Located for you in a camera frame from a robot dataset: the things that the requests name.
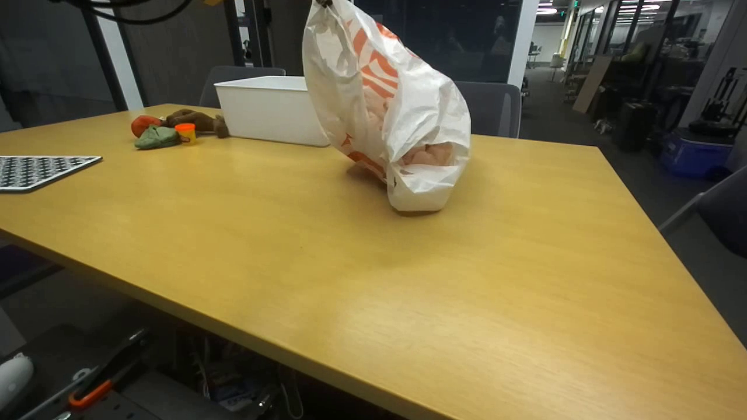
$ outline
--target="perforated tray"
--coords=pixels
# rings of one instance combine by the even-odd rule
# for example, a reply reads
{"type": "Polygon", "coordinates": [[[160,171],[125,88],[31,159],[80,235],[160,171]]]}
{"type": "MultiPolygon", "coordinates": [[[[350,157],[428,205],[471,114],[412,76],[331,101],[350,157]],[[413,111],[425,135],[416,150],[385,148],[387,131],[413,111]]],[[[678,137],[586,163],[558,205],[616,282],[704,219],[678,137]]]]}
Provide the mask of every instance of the perforated tray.
{"type": "Polygon", "coordinates": [[[95,162],[100,157],[0,153],[0,192],[31,192],[95,162]]]}

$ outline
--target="gray floor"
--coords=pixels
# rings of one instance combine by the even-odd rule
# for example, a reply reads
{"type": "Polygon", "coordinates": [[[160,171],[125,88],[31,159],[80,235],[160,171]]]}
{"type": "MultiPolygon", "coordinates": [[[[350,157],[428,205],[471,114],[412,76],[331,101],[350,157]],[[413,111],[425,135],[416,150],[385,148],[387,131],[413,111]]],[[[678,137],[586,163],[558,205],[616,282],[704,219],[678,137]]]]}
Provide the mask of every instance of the gray floor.
{"type": "MultiPolygon", "coordinates": [[[[215,409],[213,403],[199,403],[201,396],[197,389],[190,389],[190,383],[177,386],[182,377],[177,370],[184,370],[179,335],[194,334],[194,327],[182,325],[179,320],[160,312],[144,304],[125,297],[118,290],[105,286],[95,277],[86,277],[72,270],[59,270],[41,282],[0,298],[0,332],[8,332],[8,320],[20,328],[25,344],[49,340],[49,334],[56,327],[74,327],[86,339],[100,345],[118,345],[125,335],[134,334],[141,327],[148,327],[157,340],[149,353],[149,362],[160,367],[160,374],[148,374],[139,377],[134,386],[125,389],[125,395],[154,414],[169,414],[165,418],[176,418],[177,411],[190,411],[190,415],[177,415],[184,420],[254,420],[254,414],[233,414],[215,409]]],[[[243,353],[245,365],[254,365],[254,368],[265,376],[271,370],[281,370],[275,365],[260,355],[243,353]]],[[[330,386],[323,386],[306,376],[294,376],[302,389],[302,402],[306,409],[306,418],[363,418],[363,420],[394,420],[398,415],[385,414],[367,402],[349,396],[330,386]]]]}
{"type": "MultiPolygon", "coordinates": [[[[600,148],[655,223],[713,185],[666,172],[655,151],[618,151],[607,135],[596,131],[593,122],[571,109],[555,69],[533,68],[528,80],[530,95],[520,135],[600,148]]],[[[670,235],[670,246],[730,328],[747,344],[747,260],[723,250],[698,218],[681,223],[670,235]]]]}

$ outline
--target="floor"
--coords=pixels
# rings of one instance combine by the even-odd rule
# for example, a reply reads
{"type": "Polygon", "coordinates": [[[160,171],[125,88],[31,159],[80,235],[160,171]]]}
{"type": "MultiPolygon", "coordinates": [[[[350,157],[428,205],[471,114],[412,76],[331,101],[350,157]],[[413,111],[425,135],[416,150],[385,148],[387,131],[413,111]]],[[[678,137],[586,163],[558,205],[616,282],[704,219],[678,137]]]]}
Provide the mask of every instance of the floor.
{"type": "MultiPolygon", "coordinates": [[[[184,340],[190,339],[203,339],[199,328],[191,325],[184,325],[177,317],[170,317],[165,312],[160,312],[141,302],[134,302],[130,297],[125,297],[118,290],[111,290],[100,282],[93,282],[91,277],[72,270],[56,270],[44,276],[42,281],[32,282],[25,290],[14,291],[13,297],[0,298],[0,316],[8,312],[13,325],[23,334],[25,344],[59,344],[62,339],[49,339],[49,334],[59,335],[59,327],[74,327],[74,332],[84,334],[86,340],[95,340],[95,345],[114,348],[121,344],[128,334],[139,332],[141,327],[148,327],[154,335],[153,351],[149,351],[149,367],[160,367],[160,381],[149,377],[135,381],[127,387],[125,396],[139,395],[135,402],[141,402],[148,409],[161,409],[161,418],[179,418],[179,420],[286,420],[293,415],[258,415],[253,411],[232,414],[224,411],[215,414],[215,407],[211,403],[211,411],[205,409],[205,402],[199,395],[199,381],[194,370],[194,360],[184,358],[184,340]]],[[[0,317],[0,332],[8,332],[8,320],[0,317]]],[[[0,335],[0,360],[8,355],[4,335],[0,335]]],[[[229,360],[240,360],[232,367],[238,367],[238,370],[253,370],[253,377],[271,383],[275,376],[289,376],[288,368],[254,355],[247,351],[240,351],[232,344],[215,339],[215,351],[211,351],[213,360],[222,360],[220,355],[232,355],[229,360]]],[[[69,360],[80,360],[80,355],[55,355],[56,365],[69,365],[69,370],[74,370],[69,360]]],[[[323,386],[321,381],[313,381],[302,374],[293,374],[293,383],[302,393],[304,402],[304,418],[315,420],[344,420],[344,418],[363,418],[363,420],[394,420],[398,415],[385,414],[363,400],[355,400],[350,395],[344,395],[330,386],[323,386]]]]}
{"type": "MultiPolygon", "coordinates": [[[[593,122],[571,109],[558,69],[535,65],[528,69],[528,85],[520,137],[600,148],[655,223],[713,185],[666,172],[655,151],[618,151],[609,135],[600,135],[593,122]]],[[[747,260],[723,250],[698,218],[679,226],[670,246],[747,345],[747,260]]]]}

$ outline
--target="chair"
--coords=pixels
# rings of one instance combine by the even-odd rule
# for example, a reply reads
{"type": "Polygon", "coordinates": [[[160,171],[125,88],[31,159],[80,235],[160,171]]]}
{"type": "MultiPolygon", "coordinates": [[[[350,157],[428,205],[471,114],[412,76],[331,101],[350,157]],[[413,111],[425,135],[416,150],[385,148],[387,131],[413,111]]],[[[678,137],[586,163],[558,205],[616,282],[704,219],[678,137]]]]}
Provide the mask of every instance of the chair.
{"type": "Polygon", "coordinates": [[[520,132],[520,90],[514,85],[455,81],[462,90],[471,132],[519,137],[520,132]]]}
{"type": "Polygon", "coordinates": [[[0,95],[0,132],[2,131],[16,131],[20,124],[10,117],[8,108],[4,108],[4,101],[0,95]]]}
{"type": "Polygon", "coordinates": [[[659,223],[659,232],[670,233],[692,215],[700,215],[727,250],[747,260],[747,165],[708,192],[700,192],[673,218],[659,223]]]}
{"type": "Polygon", "coordinates": [[[229,80],[247,80],[247,76],[265,76],[265,75],[286,75],[286,68],[243,68],[243,65],[217,65],[211,68],[208,81],[201,90],[201,104],[203,108],[217,108],[217,93],[215,85],[217,81],[229,81],[229,80]]]}

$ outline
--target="blue bin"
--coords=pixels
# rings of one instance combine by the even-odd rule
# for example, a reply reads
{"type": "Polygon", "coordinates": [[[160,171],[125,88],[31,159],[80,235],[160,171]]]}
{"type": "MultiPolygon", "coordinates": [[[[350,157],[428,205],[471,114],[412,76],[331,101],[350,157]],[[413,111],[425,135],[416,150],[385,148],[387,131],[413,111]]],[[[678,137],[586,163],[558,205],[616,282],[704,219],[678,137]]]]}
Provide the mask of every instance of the blue bin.
{"type": "Polygon", "coordinates": [[[662,163],[676,174],[709,178],[727,167],[730,142],[698,139],[690,131],[673,131],[663,139],[662,163]]]}

